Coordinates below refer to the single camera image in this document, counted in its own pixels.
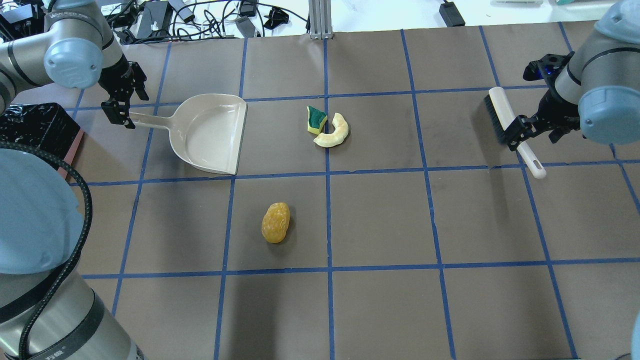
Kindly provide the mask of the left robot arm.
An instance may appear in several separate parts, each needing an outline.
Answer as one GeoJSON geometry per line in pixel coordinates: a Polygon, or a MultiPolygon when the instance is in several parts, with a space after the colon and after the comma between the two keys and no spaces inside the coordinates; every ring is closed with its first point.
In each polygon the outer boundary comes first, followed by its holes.
{"type": "Polygon", "coordinates": [[[147,101],[146,75],[127,59],[114,31],[94,0],[46,0],[44,31],[0,47],[0,107],[5,111],[21,92],[49,84],[87,89],[98,84],[101,103],[114,125],[135,129],[130,100],[147,101]]]}

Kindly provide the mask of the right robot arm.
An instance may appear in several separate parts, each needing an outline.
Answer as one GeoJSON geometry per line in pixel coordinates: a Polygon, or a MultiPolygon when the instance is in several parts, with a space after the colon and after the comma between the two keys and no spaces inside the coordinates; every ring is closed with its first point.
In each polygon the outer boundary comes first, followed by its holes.
{"type": "Polygon", "coordinates": [[[499,118],[498,101],[486,96],[498,142],[515,151],[549,132],[552,143],[573,131],[604,145],[639,140],[639,2],[620,0],[594,24],[576,51],[546,54],[523,70],[547,91],[532,116],[499,118]]]}

